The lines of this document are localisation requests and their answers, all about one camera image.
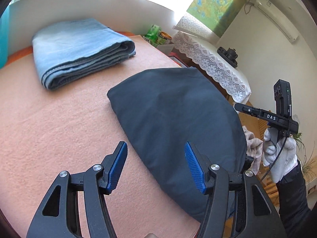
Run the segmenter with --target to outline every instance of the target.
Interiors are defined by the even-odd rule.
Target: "black jacket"
[[[317,237],[317,204],[308,208],[306,186],[300,163],[277,184],[280,217],[288,238]]]

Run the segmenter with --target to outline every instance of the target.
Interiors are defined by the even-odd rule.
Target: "blue gripper pad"
[[[118,185],[124,163],[126,162],[126,157],[128,156],[127,144],[124,142],[117,155],[115,155],[115,153],[116,152],[113,153],[115,160],[108,172],[108,184],[106,189],[109,193],[115,190]]]
[[[205,174],[189,142],[185,144],[185,158],[197,189],[200,190],[202,194],[205,194],[207,190],[205,185]]]

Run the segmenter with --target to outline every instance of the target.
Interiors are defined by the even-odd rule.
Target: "folded light blue fabric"
[[[49,90],[136,54],[131,39],[95,19],[50,25],[36,33],[32,43],[39,79]]]

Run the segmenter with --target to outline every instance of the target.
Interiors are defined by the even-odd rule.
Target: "metal screw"
[[[211,168],[212,170],[217,171],[217,170],[219,170],[220,166],[219,166],[219,165],[216,165],[216,164],[213,164],[213,165],[210,166],[210,168]]]
[[[245,171],[245,175],[251,177],[251,176],[253,176],[253,172],[250,170],[247,170],[247,171]]]
[[[99,171],[101,169],[101,167],[102,167],[101,165],[94,165],[93,166],[93,170],[94,171]]]
[[[67,176],[67,172],[66,171],[61,171],[60,172],[60,177],[65,177]]]

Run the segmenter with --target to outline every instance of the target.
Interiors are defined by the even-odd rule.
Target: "white glove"
[[[268,129],[266,129],[264,132],[262,155],[264,166],[270,166],[273,163],[278,153],[280,152],[285,138],[282,138],[277,143],[276,147],[274,146],[272,140],[276,140],[276,137],[271,137],[270,132],[268,131]],[[287,175],[296,166],[296,141],[293,138],[287,138],[280,156],[278,157],[277,161],[270,171],[272,182],[279,182],[283,178],[283,176]]]

